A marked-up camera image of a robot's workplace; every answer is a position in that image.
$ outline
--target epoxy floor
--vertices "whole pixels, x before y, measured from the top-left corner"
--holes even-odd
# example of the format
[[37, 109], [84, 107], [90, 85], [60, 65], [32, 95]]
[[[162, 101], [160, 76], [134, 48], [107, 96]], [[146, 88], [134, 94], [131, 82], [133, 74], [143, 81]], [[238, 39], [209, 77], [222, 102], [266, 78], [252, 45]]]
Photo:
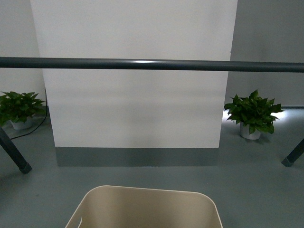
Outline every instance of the epoxy floor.
[[0, 227], [65, 227], [89, 190], [117, 185], [201, 192], [217, 205], [224, 228], [303, 228], [304, 155], [290, 168], [281, 160], [304, 138], [304, 109], [285, 110], [275, 133], [258, 141], [241, 138], [239, 125], [223, 117], [215, 165], [201, 167], [58, 167], [47, 119], [13, 140], [30, 173], [0, 148]]

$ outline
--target pothos plant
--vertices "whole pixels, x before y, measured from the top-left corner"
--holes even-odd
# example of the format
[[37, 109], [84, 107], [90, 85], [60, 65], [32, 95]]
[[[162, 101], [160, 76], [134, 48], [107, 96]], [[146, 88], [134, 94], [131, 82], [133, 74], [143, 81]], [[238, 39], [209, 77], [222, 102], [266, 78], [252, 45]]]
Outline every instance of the pothos plant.
[[38, 94], [3, 92], [0, 96], [0, 126], [3, 126], [8, 120], [12, 122], [26, 122], [27, 117], [33, 117], [35, 114], [44, 114], [41, 109], [44, 101], [36, 99]]
[[227, 120], [249, 125], [249, 134], [256, 130], [272, 134], [275, 131], [273, 123], [278, 118], [271, 114], [283, 112], [281, 104], [276, 105], [274, 102], [274, 99], [261, 98], [256, 90], [249, 97], [235, 95], [233, 102], [225, 104], [224, 108], [229, 109], [228, 114], [231, 114]]

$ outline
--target black rubber foot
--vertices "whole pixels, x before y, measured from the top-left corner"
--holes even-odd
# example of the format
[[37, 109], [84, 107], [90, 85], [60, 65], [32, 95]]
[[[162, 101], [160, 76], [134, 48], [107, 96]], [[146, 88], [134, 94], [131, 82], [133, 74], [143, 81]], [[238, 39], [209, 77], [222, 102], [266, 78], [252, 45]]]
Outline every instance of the black rubber foot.
[[293, 162], [290, 162], [287, 157], [284, 158], [284, 160], [282, 161], [282, 164], [286, 167], [291, 167], [294, 163]]
[[27, 163], [23, 169], [19, 169], [22, 173], [27, 174], [32, 170], [32, 167]]

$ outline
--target gray table leg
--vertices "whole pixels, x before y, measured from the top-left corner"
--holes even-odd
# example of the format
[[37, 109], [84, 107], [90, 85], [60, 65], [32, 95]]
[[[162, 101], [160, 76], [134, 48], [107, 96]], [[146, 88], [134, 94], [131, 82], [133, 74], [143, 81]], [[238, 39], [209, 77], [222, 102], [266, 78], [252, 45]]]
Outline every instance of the gray table leg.
[[282, 164], [286, 167], [291, 167], [293, 163], [302, 155], [304, 152], [304, 139], [294, 148], [291, 153], [284, 158]]
[[15, 162], [15, 164], [19, 167], [22, 173], [28, 173], [31, 171], [32, 167], [27, 163], [24, 157], [21, 155], [17, 147], [10, 140], [5, 131], [0, 127], [0, 145], [3, 149], [8, 153], [11, 159]]

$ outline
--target metal rail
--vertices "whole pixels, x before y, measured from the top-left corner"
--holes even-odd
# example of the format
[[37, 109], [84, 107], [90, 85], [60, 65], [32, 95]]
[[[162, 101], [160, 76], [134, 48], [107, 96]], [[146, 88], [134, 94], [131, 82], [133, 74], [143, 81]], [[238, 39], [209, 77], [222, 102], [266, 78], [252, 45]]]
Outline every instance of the metal rail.
[[158, 59], [111, 59], [111, 58], [0, 57], [0, 67], [304, 73], [304, 63], [164, 60], [164, 59], [158, 60]]

